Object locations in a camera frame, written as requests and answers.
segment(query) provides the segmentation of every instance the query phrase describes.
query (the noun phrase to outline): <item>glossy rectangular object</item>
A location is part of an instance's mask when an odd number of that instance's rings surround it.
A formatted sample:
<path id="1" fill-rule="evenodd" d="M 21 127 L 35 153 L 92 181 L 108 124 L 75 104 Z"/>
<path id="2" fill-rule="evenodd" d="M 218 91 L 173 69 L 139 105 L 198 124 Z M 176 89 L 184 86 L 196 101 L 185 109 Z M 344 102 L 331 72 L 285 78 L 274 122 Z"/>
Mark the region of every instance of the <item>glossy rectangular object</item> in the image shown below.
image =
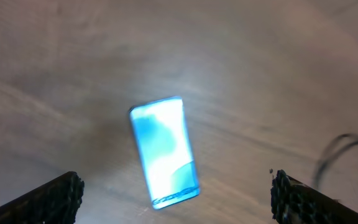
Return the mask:
<path id="1" fill-rule="evenodd" d="M 179 96 L 133 107 L 132 122 L 153 208 L 200 193 Z"/>

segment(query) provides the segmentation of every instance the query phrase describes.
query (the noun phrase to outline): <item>reflective surface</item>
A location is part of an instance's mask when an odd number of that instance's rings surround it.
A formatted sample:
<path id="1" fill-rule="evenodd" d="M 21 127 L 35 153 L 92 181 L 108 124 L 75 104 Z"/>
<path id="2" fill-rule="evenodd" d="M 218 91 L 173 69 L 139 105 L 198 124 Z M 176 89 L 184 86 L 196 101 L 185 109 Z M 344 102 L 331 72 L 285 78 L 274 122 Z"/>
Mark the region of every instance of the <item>reflective surface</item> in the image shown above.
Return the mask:
<path id="1" fill-rule="evenodd" d="M 179 96 L 130 112 L 146 183 L 156 209 L 200 193 Z"/>

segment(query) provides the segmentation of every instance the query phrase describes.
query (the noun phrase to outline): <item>wooden table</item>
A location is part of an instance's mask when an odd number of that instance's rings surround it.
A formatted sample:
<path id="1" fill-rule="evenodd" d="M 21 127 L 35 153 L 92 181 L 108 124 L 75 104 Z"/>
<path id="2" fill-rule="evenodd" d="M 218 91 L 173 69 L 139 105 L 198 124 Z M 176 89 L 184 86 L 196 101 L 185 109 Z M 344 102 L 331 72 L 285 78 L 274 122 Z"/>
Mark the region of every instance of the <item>wooden table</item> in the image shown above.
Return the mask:
<path id="1" fill-rule="evenodd" d="M 155 211 L 127 110 L 180 95 L 201 195 Z M 78 223 L 275 223 L 358 134 L 358 0 L 0 0 L 0 205 L 69 170 Z M 358 211 L 358 148 L 322 192 Z"/>

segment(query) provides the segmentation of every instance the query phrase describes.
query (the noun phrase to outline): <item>phone screen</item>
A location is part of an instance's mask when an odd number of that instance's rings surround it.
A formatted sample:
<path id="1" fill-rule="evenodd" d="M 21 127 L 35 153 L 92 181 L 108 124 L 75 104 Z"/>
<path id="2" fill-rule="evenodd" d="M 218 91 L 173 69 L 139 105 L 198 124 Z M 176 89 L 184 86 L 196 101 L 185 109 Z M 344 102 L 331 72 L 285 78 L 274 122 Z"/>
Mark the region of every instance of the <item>phone screen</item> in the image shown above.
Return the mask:
<path id="1" fill-rule="evenodd" d="M 200 193 L 179 96 L 133 107 L 130 118 L 153 208 Z"/>

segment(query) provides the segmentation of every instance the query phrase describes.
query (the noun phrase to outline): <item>black cable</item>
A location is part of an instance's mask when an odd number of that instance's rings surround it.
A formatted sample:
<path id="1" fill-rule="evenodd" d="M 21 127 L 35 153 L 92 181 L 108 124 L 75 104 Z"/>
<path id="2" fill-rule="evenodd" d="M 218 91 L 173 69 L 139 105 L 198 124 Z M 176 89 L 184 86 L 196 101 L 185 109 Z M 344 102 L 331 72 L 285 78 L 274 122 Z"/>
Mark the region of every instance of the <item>black cable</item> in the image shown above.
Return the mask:
<path id="1" fill-rule="evenodd" d="M 333 154 L 331 157 L 328 157 L 327 159 L 323 160 L 321 159 L 318 162 L 318 168 L 316 169 L 316 172 L 314 173 L 313 178 L 313 188 L 316 190 L 318 189 L 319 182 L 324 174 L 324 171 L 329 168 L 341 155 L 343 155 L 348 150 L 352 149 L 354 146 L 358 145 L 358 135 L 356 134 L 342 134 L 335 139 L 333 139 L 326 149 L 323 152 L 323 156 L 328 156 L 328 154 L 339 144 L 339 142 L 344 138 L 353 138 L 355 139 L 354 142 L 351 142 L 342 148 L 338 150 L 335 154 Z"/>

